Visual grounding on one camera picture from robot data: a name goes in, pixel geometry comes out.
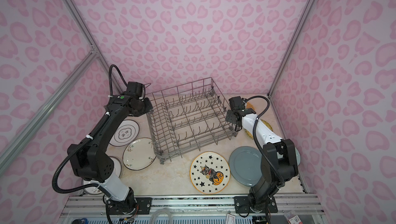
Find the cream floral plate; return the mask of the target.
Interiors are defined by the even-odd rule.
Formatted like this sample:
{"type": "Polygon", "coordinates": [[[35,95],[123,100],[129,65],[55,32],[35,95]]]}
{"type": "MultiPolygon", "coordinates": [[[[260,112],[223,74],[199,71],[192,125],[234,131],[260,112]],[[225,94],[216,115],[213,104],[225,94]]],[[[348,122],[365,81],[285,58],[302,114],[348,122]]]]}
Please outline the cream floral plate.
{"type": "Polygon", "coordinates": [[[139,138],[130,143],[123,153],[123,164],[130,170],[143,170],[156,159],[150,138],[139,138]]]}

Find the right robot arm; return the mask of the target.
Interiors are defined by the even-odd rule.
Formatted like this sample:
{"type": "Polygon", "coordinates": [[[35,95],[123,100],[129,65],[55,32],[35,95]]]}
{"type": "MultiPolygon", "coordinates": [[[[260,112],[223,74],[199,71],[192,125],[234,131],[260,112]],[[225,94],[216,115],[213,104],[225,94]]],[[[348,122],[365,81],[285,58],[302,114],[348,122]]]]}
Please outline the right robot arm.
{"type": "Polygon", "coordinates": [[[262,154],[262,176],[251,187],[247,199],[249,208],[253,211],[267,212],[274,195],[299,173],[295,145],[290,139],[283,139],[272,132],[251,108],[228,110],[226,121],[237,128],[248,130],[262,154]]]}

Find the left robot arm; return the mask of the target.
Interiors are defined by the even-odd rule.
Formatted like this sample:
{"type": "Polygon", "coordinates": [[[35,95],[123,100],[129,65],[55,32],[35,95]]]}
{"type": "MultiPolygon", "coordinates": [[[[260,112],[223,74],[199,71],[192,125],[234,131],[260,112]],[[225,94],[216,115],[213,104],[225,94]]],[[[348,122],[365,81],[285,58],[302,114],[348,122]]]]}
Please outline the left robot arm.
{"type": "Polygon", "coordinates": [[[68,148],[66,162],[70,162],[74,174],[86,184],[75,188],[80,191],[96,188],[107,196],[106,210],[113,209],[118,214],[136,214],[138,204],[133,190],[121,182],[113,172],[114,162],[106,151],[110,140],[120,124],[128,116],[140,117],[152,110],[149,98],[117,95],[109,99],[104,107],[105,114],[79,144],[68,148]]]}

